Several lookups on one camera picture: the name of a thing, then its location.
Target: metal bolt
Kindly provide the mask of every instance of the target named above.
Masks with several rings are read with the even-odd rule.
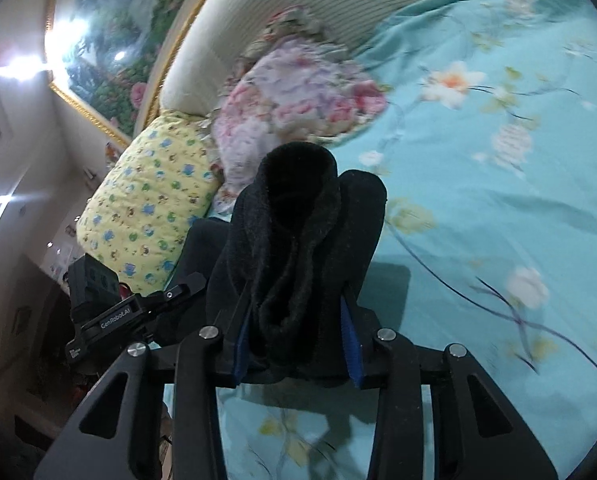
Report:
[[[132,357],[138,357],[139,355],[143,355],[147,350],[147,346],[145,343],[132,343],[128,346],[128,354]]]
[[[394,332],[391,328],[381,328],[377,332],[377,337],[381,341],[393,341],[397,338],[397,333]]]
[[[465,357],[467,355],[467,349],[459,343],[451,344],[450,355],[454,357]]]
[[[218,329],[212,325],[204,326],[198,331],[198,335],[203,339],[214,339],[218,335]]]

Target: bed sheet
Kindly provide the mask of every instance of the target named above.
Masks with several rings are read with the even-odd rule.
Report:
[[[565,478],[597,439],[597,12],[424,0],[356,59],[392,87],[333,148],[339,172],[389,194],[359,304],[416,344],[466,345]],[[286,380],[217,397],[231,479],[365,478],[376,392]]]

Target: triangular cutout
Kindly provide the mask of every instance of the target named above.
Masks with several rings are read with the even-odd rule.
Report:
[[[467,376],[479,435],[484,438],[512,431],[512,425],[476,375]]]
[[[119,374],[114,378],[81,422],[79,429],[83,433],[114,438],[127,382],[127,374]]]

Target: landscape painting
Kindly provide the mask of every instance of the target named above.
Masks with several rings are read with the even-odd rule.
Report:
[[[54,90],[102,129],[131,141],[152,67],[183,1],[52,0],[46,49]]]

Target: yellow pillow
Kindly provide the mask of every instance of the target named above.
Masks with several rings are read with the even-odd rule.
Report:
[[[85,251],[133,292],[162,290],[195,219],[220,186],[197,133],[202,118],[166,111],[125,150],[81,215]]]

